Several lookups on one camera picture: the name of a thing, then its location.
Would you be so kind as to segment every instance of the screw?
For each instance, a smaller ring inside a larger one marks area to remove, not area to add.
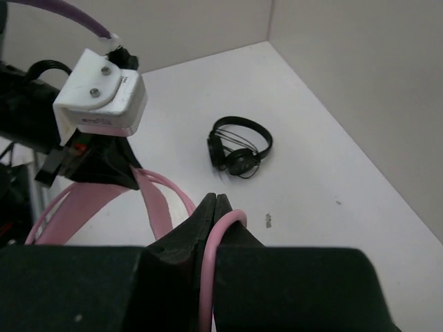
[[[107,66],[102,67],[102,74],[108,76],[111,73],[111,69]]]
[[[100,95],[100,91],[96,88],[93,88],[89,90],[89,94],[92,96],[92,98],[97,98]]]

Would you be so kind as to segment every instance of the black headphones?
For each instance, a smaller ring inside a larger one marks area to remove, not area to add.
[[[235,133],[225,131],[224,129],[220,129],[220,127],[226,125],[237,125],[256,131],[268,142],[268,147],[259,152],[255,145],[245,138],[238,136]],[[244,142],[227,136],[225,133],[236,136]],[[223,146],[222,138],[241,145],[243,148],[237,150],[229,149]],[[213,167],[219,170],[228,169],[229,174],[240,177],[242,174],[248,173],[254,167],[260,165],[262,159],[266,158],[271,151],[272,143],[273,139],[271,133],[269,133],[269,131],[267,131],[262,125],[238,116],[226,116],[225,118],[216,121],[213,130],[208,136],[209,155]]]

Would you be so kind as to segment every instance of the ear pad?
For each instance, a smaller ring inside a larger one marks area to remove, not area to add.
[[[250,149],[238,149],[226,157],[225,164],[230,175],[242,175],[251,171],[258,162]]]
[[[225,155],[221,138],[210,134],[208,137],[208,148],[210,161],[213,164],[213,167],[222,169],[224,166]]]

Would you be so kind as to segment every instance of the gray wall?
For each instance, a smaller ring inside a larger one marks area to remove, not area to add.
[[[269,37],[443,240],[443,1],[275,0]]]
[[[263,42],[271,0],[69,0],[121,37],[142,72]],[[10,4],[4,59],[22,69],[41,59],[73,66],[96,36],[58,15]],[[62,73],[45,80],[60,86]]]

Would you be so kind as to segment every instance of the white table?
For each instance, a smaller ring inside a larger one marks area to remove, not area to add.
[[[150,98],[129,139],[144,167],[171,178],[195,203],[207,192],[226,193],[234,208],[248,214],[249,230],[268,246],[361,249],[377,269],[399,327],[442,330],[442,244],[269,43],[144,78]],[[219,174],[210,165],[208,132],[229,115],[256,120],[275,139],[272,154],[251,180]],[[177,224],[185,210],[167,194]],[[152,241],[141,195],[129,192],[70,243]]]

